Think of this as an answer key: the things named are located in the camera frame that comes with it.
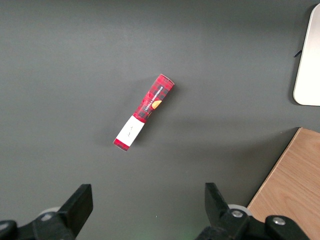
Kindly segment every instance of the white object edge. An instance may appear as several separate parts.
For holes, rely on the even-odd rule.
[[[301,105],[320,106],[320,4],[310,16],[293,98]]]

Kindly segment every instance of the white label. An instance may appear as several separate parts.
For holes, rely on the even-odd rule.
[[[143,122],[139,121],[134,116],[131,116],[116,138],[130,147],[144,125]]]

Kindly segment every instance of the metal screw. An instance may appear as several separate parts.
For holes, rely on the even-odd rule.
[[[235,218],[242,218],[243,215],[244,214],[242,212],[238,211],[238,210],[234,210],[232,212],[232,216],[234,216]]]
[[[277,216],[273,218],[273,222],[278,225],[285,225],[286,224],[285,220],[283,220],[281,217],[277,217]]]
[[[7,223],[7,222],[0,224],[0,231],[6,229],[8,226],[9,226],[9,223]]]
[[[49,220],[49,219],[51,219],[52,218],[52,216],[51,216],[51,214],[45,214],[42,218],[41,218],[41,221],[47,221],[47,220]]]

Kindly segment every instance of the gray table surface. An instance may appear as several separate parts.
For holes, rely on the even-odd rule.
[[[247,205],[297,127],[320,131],[292,97],[317,2],[0,1],[0,218],[90,183],[79,240],[192,240],[206,182]],[[176,85],[124,152],[161,73]]]

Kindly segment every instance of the wooden surface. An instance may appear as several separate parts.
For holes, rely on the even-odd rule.
[[[320,133],[298,129],[248,209],[261,222],[269,215],[287,216],[310,239],[319,239]]]

